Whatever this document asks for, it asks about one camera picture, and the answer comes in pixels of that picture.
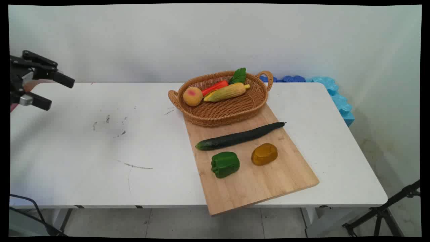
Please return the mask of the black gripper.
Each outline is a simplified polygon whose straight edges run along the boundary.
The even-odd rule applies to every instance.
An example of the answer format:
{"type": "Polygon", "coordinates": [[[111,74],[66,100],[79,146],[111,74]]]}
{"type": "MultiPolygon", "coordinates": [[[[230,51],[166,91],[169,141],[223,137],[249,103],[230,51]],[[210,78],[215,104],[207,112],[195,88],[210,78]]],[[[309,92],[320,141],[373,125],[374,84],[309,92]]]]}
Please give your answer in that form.
{"type": "Polygon", "coordinates": [[[26,81],[46,79],[73,88],[75,80],[58,70],[58,63],[24,50],[21,57],[10,55],[10,103],[35,106],[48,111],[52,101],[24,89],[26,81]]]}

